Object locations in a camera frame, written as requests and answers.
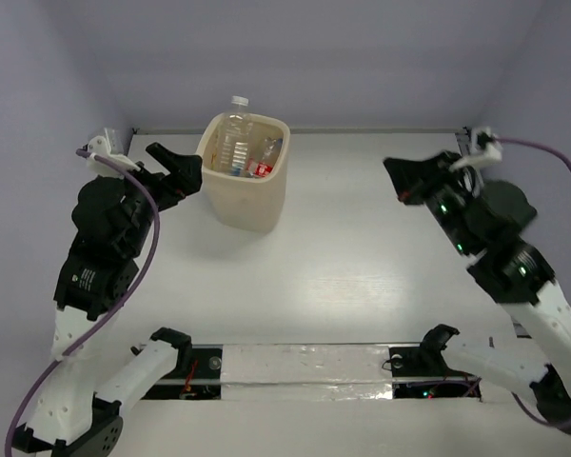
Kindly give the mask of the large clear ribbed bottle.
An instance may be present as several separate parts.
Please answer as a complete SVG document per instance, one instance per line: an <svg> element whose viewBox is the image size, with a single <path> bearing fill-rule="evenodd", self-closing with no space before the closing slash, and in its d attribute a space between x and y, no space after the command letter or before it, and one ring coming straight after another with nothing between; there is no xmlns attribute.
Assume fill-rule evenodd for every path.
<svg viewBox="0 0 571 457"><path fill-rule="evenodd" d="M214 167L223 174L239 176L249 158L252 119L248 104L247 98L233 95L230 109L223 114Z"/></svg>

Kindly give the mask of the red label red cap bottle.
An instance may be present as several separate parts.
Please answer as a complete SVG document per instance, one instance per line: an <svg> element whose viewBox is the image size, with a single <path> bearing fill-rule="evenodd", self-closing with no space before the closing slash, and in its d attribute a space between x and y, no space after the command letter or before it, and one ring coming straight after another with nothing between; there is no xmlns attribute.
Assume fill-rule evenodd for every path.
<svg viewBox="0 0 571 457"><path fill-rule="evenodd" d="M267 137L260 149L249 159L245 168L245 177L265 178L275 167L283 145L282 138Z"/></svg>

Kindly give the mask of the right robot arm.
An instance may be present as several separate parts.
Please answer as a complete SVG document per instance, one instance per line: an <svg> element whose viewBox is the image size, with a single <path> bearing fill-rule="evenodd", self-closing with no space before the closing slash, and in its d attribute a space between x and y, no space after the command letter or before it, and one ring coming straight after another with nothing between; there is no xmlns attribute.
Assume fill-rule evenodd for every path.
<svg viewBox="0 0 571 457"><path fill-rule="evenodd" d="M442 151L422 161L386 158L383 165L399 201L430 211L455 250L473 258L467 271L476 285L528 332L547 361L519 361L446 324L426 333L417 358L428 372L467 372L509 390L518 404L535 406L535 422L571 436L571 307L555 271L521 237L537 211L507 181L467 189L459 160Z"/></svg>

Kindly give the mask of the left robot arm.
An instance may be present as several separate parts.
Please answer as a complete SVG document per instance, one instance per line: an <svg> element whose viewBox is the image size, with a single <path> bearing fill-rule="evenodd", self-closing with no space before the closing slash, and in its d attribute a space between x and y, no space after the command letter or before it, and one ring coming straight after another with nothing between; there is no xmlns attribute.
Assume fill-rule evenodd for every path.
<svg viewBox="0 0 571 457"><path fill-rule="evenodd" d="M23 399L24 406L34 406L33 414L28 420L15 414L10 422L6 455L107 456L126 413L158 380L190 368L190 337L160 328L113 378L98 381L113 321L148 272L136 259L153 260L161 212L203 183L199 155L177 154L159 143L150 144L147 153L161 171L102 152L96 141L78 150L95 176L80 189L71 214L76 234L54 293L51 360Z"/></svg>

